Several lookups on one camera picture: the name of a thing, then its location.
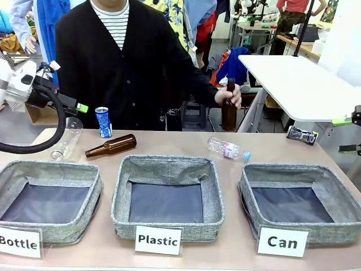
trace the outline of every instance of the striped shirt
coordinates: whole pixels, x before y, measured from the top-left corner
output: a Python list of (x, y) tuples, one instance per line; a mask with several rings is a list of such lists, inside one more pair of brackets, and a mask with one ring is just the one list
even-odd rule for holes
[(100, 8), (96, 7), (96, 5), (93, 3), (93, 0), (90, 1), (90, 3), (99, 19), (112, 35), (120, 50), (122, 50), (125, 40), (126, 28), (128, 25), (129, 1), (127, 0), (125, 7), (121, 11), (117, 12), (101, 10)]

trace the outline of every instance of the white table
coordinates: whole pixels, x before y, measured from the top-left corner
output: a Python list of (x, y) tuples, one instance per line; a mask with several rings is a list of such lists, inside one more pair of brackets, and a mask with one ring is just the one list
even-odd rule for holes
[(269, 93), (288, 116), (300, 122), (331, 123), (350, 117), (361, 93), (344, 80), (301, 56), (241, 55), (239, 60), (263, 86), (252, 132)]

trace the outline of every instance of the bottle label sign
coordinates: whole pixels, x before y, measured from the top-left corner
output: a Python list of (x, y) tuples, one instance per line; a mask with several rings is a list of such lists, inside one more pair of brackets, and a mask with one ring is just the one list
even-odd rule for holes
[(40, 233), (0, 228), (0, 252), (41, 258)]

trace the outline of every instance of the black cardigan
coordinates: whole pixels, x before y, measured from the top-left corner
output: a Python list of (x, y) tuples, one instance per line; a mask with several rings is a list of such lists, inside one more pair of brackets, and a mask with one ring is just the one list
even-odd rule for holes
[(217, 106), (217, 89), (193, 66), (163, 14), (138, 0), (129, 0), (123, 50), (89, 1), (65, 14), (56, 25), (56, 61), (60, 92), (89, 106), (78, 114), (88, 129), (99, 127), (94, 109), (105, 106), (113, 129), (164, 130), (160, 111), (180, 97), (165, 88), (164, 71), (198, 102)]

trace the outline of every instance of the plastic water bottle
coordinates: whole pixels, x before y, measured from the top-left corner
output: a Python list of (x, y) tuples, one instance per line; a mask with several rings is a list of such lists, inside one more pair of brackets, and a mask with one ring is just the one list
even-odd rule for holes
[(244, 160), (245, 162), (250, 159), (250, 152), (243, 151), (240, 146), (230, 142), (222, 141), (216, 137), (208, 139), (208, 150), (222, 154), (234, 160)]
[(68, 159), (80, 137), (83, 123), (76, 117), (68, 117), (65, 131), (60, 141), (52, 147), (50, 157), (53, 161)]

